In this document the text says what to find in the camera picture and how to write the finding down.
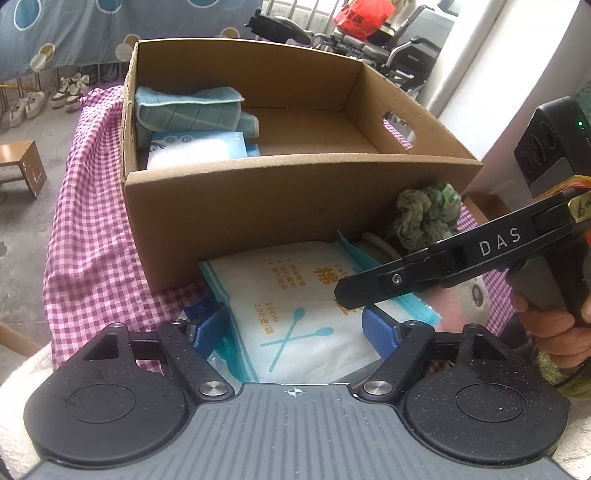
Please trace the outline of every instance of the cardboard box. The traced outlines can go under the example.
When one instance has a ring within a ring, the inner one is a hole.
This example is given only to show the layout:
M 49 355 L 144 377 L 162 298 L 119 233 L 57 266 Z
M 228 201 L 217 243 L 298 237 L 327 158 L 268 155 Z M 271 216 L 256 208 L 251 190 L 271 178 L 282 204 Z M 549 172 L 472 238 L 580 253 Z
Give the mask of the cardboard box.
M 499 196 L 490 193 L 470 193 L 462 199 L 462 202 L 470 210 L 478 225 L 511 213 Z
M 197 262 L 301 241 L 356 240 L 392 219 L 402 189 L 462 191 L 470 152 L 398 87 L 360 61 L 308 48 L 227 39 L 140 41 L 125 80 L 122 178 L 151 289 L 197 281 Z M 256 115 L 262 157 L 138 170 L 137 86 L 191 94 L 231 86 Z M 395 112 L 416 142 L 384 128 Z

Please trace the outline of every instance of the wheelchair armrest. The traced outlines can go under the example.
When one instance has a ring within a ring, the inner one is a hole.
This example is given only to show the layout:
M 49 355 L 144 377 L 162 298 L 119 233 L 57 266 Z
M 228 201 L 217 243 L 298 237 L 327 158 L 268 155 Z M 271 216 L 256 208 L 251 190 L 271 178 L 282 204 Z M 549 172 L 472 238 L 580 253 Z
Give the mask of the wheelchair armrest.
M 398 47 L 394 47 L 390 51 L 390 55 L 388 56 L 388 60 L 385 63 L 385 67 L 390 68 L 392 66 L 392 63 L 394 62 L 394 57 L 397 53 L 400 53 L 401 51 L 406 50 L 409 47 L 412 47 L 414 45 L 419 45 L 419 44 L 429 47 L 430 49 L 435 51 L 437 54 L 439 54 L 441 52 L 441 48 L 439 48 L 437 45 L 435 45 L 431 40 L 428 40 L 424 37 L 415 36 L 415 37 L 412 37 L 406 43 L 403 43 L 402 45 L 399 45 Z
M 425 38 L 425 37 L 420 37 L 420 36 L 416 35 L 410 39 L 410 43 L 413 45 L 422 44 L 422 45 L 429 47 L 435 53 L 438 53 L 438 54 L 441 53 L 441 47 L 434 44 L 431 40 L 429 40 L 428 38 Z

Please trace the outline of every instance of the metal screw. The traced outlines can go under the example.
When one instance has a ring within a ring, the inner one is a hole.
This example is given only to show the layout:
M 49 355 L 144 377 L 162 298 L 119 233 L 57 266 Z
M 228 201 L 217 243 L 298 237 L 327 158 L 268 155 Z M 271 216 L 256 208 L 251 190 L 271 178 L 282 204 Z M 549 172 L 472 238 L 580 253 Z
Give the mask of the metal screw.
M 228 393 L 228 386 L 224 382 L 207 382 L 199 387 L 199 391 L 206 397 L 219 397 Z
M 392 391 L 392 385 L 384 380 L 371 380 L 363 386 L 363 389 L 370 395 L 385 395 Z

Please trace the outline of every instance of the shoe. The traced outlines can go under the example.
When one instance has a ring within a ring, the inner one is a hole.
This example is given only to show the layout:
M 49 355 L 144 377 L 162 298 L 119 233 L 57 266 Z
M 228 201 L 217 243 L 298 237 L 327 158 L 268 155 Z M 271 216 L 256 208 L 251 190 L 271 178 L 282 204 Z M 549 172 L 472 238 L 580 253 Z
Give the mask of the shoe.
M 25 119 L 25 107 L 27 100 L 21 98 L 8 111 L 8 120 L 10 121 L 10 128 L 18 127 Z
M 70 78 L 61 78 L 61 86 L 60 89 L 56 92 L 56 94 L 51 97 L 51 107 L 52 108 L 61 108 L 66 104 L 67 98 L 70 96 L 68 90 L 71 85 L 77 83 L 82 78 L 82 75 L 78 72 L 73 77 Z
M 27 113 L 27 118 L 30 120 L 39 115 L 41 108 L 45 105 L 47 96 L 44 92 L 30 92 L 27 94 L 25 100 L 27 101 L 25 104 L 25 111 Z
M 66 99 L 66 112 L 75 112 L 80 108 L 80 98 L 88 92 L 88 75 L 84 75 L 78 82 L 70 86 L 68 93 L 70 94 Z

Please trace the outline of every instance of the cable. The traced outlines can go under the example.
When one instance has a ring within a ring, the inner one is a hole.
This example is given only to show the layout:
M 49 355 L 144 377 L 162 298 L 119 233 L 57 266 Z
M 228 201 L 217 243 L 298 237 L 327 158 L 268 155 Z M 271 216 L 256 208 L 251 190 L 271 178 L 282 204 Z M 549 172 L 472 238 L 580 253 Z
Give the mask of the cable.
M 564 380 L 561 380 L 560 382 L 558 382 L 557 384 L 552 385 L 554 388 L 559 389 L 562 388 L 563 386 L 571 383 L 573 380 L 575 380 L 581 373 L 583 373 L 583 370 L 585 370 L 585 368 L 588 366 L 587 362 L 584 362 L 583 365 L 581 365 L 579 367 L 579 369 L 576 372 L 571 373 L 568 377 L 566 377 Z

